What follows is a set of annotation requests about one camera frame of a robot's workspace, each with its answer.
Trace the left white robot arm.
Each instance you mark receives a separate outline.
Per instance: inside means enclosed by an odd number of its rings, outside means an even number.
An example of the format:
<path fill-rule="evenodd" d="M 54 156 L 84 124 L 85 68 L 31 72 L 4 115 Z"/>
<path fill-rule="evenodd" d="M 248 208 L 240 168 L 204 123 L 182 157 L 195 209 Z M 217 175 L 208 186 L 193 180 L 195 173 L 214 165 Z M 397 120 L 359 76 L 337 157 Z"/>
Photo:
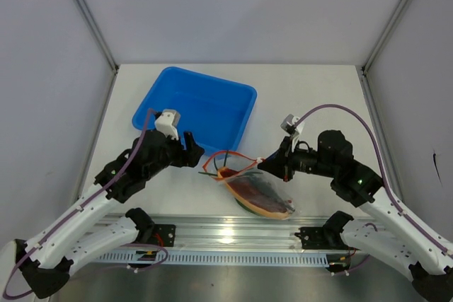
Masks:
<path fill-rule="evenodd" d="M 204 152 L 191 132 L 184 132 L 179 140 L 156 129 L 143 131 L 51 226 L 34 238 L 16 240 L 16 265 L 30 292 L 47 298 L 104 253 L 122 245 L 153 244 L 155 223 L 140 208 L 128 210 L 101 231 L 88 231 L 162 170 L 169 166 L 194 168 Z"/>

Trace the blue plastic bin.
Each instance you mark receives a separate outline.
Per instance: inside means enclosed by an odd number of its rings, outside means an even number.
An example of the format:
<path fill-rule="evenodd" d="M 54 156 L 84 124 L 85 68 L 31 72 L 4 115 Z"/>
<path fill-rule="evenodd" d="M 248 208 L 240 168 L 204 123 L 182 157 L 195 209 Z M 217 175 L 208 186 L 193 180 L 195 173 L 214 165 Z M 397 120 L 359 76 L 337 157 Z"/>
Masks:
<path fill-rule="evenodd" d="M 141 129 L 149 108 L 173 109 L 180 113 L 178 131 L 192 132 L 206 155 L 237 151 L 257 96 L 250 85 L 170 66 L 145 95 L 132 125 Z"/>

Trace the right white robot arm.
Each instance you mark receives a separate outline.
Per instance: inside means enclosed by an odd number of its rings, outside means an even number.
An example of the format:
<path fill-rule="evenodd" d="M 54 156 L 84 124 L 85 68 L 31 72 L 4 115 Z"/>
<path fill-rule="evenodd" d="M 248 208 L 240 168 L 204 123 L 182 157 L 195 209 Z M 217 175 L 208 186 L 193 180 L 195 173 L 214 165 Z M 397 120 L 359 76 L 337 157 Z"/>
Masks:
<path fill-rule="evenodd" d="M 352 144 L 342 132 L 319 134 L 318 148 L 302 149 L 285 137 L 279 149 L 258 168 L 290 181 L 296 172 L 331 179 L 331 189 L 344 201 L 384 227 L 375 231 L 342 211 L 323 226 L 324 242 L 366 252 L 409 280 L 426 301 L 452 300 L 452 243 L 410 215 L 384 179 L 354 159 Z"/>

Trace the clear zip top bag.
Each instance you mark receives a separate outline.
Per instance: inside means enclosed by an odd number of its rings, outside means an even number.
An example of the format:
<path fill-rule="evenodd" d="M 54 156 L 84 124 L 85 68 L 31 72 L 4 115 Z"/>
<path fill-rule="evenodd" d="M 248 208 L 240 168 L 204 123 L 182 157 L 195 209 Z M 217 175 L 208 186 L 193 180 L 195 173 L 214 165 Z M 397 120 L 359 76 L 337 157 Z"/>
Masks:
<path fill-rule="evenodd" d="M 263 218 L 286 220 L 296 212 L 293 199 L 258 165 L 260 157 L 222 150 L 202 165 L 202 173 L 226 188 L 242 209 Z"/>

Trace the dark green cucumber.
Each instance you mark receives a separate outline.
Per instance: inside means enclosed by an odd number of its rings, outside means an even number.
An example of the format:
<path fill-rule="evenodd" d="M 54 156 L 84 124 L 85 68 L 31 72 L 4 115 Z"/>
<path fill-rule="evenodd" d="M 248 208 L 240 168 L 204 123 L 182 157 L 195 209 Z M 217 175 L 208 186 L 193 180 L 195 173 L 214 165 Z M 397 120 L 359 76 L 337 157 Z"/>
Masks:
<path fill-rule="evenodd" d="M 282 199 L 263 175 L 247 173 L 230 182 L 236 202 L 246 211 L 269 219 L 281 220 L 288 215 Z"/>

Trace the orange purple sweet potato slice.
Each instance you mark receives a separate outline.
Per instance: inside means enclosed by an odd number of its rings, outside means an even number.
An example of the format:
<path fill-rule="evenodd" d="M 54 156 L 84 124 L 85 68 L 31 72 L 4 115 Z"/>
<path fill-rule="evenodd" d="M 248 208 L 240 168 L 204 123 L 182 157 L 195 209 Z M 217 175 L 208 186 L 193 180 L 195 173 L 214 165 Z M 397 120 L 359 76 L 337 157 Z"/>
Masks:
<path fill-rule="evenodd" d="M 236 202 L 252 214 L 285 220 L 296 211 L 292 199 L 257 168 L 237 171 L 222 167 L 217 176 Z"/>

